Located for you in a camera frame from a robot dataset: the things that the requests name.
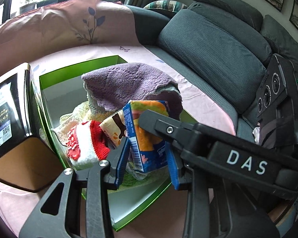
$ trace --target purple towel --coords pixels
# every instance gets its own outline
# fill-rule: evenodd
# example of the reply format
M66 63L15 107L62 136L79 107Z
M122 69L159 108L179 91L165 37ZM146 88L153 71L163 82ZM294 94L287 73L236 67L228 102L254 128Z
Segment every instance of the purple towel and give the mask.
M129 100L167 101L170 117L183 110L177 82L168 74L144 63L122 63L82 75L92 113L117 111Z

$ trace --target green box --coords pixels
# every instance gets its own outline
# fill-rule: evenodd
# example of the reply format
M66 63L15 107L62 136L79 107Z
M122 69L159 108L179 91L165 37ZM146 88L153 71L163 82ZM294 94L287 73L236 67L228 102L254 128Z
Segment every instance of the green box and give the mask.
M81 79L82 74L119 63L126 63L126 61L118 55L114 55L66 66L40 76L44 117L48 126L46 132L49 134L48 138L54 151L59 155L65 168L69 167L64 155L66 148L59 143L51 128L58 126L61 115L72 113L77 105L87 101L87 92L83 88ZM196 122L185 110L180 118L182 121ZM119 231L140 215L170 184L170 178L166 177L141 187L109 193L110 216L114 230Z

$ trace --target silver bolt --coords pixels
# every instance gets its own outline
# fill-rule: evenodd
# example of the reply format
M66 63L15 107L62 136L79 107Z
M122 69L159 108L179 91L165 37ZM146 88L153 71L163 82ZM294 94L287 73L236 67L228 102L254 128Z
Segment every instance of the silver bolt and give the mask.
M107 160L99 161L99 165L102 167L108 166L109 162Z
M171 126L169 126L168 128L167 128L167 133L168 134L171 134L173 132L173 128L171 127Z
M63 173L66 175L66 176L69 176L73 173L73 169L72 168L66 168Z

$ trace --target blue and orange tissue package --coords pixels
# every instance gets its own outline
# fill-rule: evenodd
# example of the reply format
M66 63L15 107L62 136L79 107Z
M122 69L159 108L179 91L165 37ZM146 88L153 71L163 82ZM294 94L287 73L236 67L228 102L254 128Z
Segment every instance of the blue and orange tissue package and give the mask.
M123 108L127 136L131 142L132 168L144 174L167 165L165 141L139 127L139 116L147 109L169 116L165 101L130 101Z

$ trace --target red and white knitted item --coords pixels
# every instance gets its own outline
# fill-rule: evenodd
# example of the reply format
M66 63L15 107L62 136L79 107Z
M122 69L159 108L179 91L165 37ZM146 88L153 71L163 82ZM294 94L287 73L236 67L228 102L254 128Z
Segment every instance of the red and white knitted item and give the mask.
M77 170L89 168L106 159L109 148L100 122L86 121L75 125L67 134L67 157Z

